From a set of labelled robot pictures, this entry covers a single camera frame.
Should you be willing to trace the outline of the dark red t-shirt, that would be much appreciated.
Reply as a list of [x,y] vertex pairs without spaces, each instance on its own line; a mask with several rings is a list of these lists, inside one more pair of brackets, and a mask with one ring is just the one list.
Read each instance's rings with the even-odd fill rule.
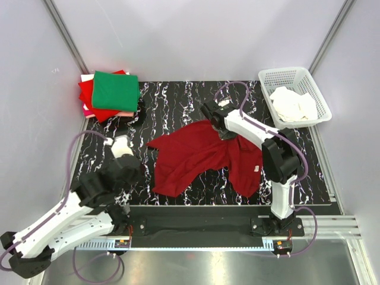
[[249,198],[259,188],[262,152],[238,135],[221,140],[209,121],[191,123],[147,143],[158,151],[153,192],[179,196],[201,173],[226,167],[233,190]]

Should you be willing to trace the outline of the red folded t-shirt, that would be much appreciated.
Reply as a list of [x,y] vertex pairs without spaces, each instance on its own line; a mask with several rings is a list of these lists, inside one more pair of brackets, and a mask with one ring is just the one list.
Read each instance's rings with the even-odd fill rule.
[[80,81],[78,83],[81,89],[79,99],[82,101],[81,106],[85,104],[87,108],[95,114],[94,118],[96,118],[99,122],[104,122],[109,118],[116,116],[116,114],[121,111],[94,108],[92,105],[93,83],[93,79],[86,82]]

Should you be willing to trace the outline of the aluminium frame post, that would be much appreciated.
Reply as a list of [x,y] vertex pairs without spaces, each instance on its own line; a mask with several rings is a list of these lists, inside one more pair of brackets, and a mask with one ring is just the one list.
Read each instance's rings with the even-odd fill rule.
[[74,42],[74,39],[71,36],[71,33],[68,30],[67,25],[64,22],[64,19],[61,16],[61,13],[58,10],[58,7],[53,0],[42,0],[43,5],[45,6],[48,14],[50,15],[54,25],[56,26],[59,34],[62,37],[66,47],[68,48],[69,53],[71,54],[74,62],[77,67],[83,74],[89,74],[90,71],[83,60],[83,57],[77,48],[77,45]]
[[332,43],[333,39],[335,38],[336,34],[338,33],[339,29],[341,28],[342,24],[344,23],[344,20],[348,16],[349,12],[352,10],[356,3],[356,0],[345,0],[335,16],[334,21],[332,22],[332,25],[330,26],[326,36],[324,37],[316,55],[314,56],[314,59],[312,60],[308,70],[311,74],[314,74],[317,70],[318,66],[320,65],[326,51],[328,50],[330,44]]

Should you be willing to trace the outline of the white crumpled t-shirt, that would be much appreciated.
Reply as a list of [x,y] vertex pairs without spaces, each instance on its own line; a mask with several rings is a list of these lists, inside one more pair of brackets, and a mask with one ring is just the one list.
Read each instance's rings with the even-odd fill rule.
[[318,119],[316,102],[309,93],[303,95],[285,86],[277,87],[270,100],[283,122],[312,121]]

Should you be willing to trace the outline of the aluminium frame post right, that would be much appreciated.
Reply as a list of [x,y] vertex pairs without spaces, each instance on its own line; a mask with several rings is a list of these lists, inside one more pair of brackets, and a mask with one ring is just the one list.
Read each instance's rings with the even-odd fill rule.
[[335,16],[334,21],[332,22],[332,25],[330,26],[326,36],[324,37],[316,55],[314,56],[314,59],[312,60],[308,70],[311,74],[314,74],[317,70],[318,66],[320,65],[326,51],[328,50],[330,44],[332,43],[333,39],[335,38],[336,34],[338,33],[339,29],[341,28],[342,24],[344,23],[344,20],[348,16],[349,12],[352,10],[356,3],[356,0],[345,0]]

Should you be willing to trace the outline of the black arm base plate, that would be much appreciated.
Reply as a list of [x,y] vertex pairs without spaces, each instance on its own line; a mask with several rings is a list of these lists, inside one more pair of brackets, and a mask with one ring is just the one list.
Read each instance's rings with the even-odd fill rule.
[[132,206],[124,231],[137,250],[238,249],[262,246],[264,239],[301,238],[302,220],[295,218],[281,231],[270,229],[270,208],[260,205]]

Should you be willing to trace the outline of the white plastic basket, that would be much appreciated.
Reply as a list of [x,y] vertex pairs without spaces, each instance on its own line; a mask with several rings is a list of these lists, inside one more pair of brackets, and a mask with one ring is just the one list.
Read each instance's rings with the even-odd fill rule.
[[322,93],[306,68],[265,69],[258,77],[276,128],[305,128],[332,118]]

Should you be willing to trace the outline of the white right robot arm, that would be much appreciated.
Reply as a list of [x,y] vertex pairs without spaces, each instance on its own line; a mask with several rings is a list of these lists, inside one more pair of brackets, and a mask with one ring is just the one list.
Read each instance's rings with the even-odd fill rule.
[[274,232],[290,226],[295,218],[294,188],[301,164],[307,165],[295,146],[290,129],[277,129],[248,116],[228,100],[209,101],[202,105],[203,115],[223,140],[241,136],[262,152],[265,177],[271,181],[271,214],[267,223]]

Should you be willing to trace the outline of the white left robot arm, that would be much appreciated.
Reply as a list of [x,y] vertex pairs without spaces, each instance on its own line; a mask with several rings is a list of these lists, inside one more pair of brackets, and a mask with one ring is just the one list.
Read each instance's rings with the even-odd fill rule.
[[130,154],[82,175],[67,196],[38,221],[20,232],[1,235],[5,253],[11,255],[9,267],[1,270],[32,278],[60,255],[92,238],[123,233],[129,226],[129,218],[126,210],[115,202],[118,188],[136,184],[142,175],[140,160]]

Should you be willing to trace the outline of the aluminium frame post left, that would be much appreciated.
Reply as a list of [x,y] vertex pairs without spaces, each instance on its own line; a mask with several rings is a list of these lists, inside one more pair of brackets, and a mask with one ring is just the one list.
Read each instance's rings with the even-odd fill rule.
[[43,5],[45,6],[48,14],[50,15],[54,25],[56,26],[59,34],[62,37],[66,47],[68,48],[69,53],[71,54],[74,62],[77,67],[83,74],[89,74],[90,71],[83,60],[83,57],[77,48],[77,45],[74,42],[74,39],[71,36],[71,33],[68,30],[67,25],[64,22],[64,19],[61,16],[61,13],[58,10],[58,7],[53,0],[42,0]]

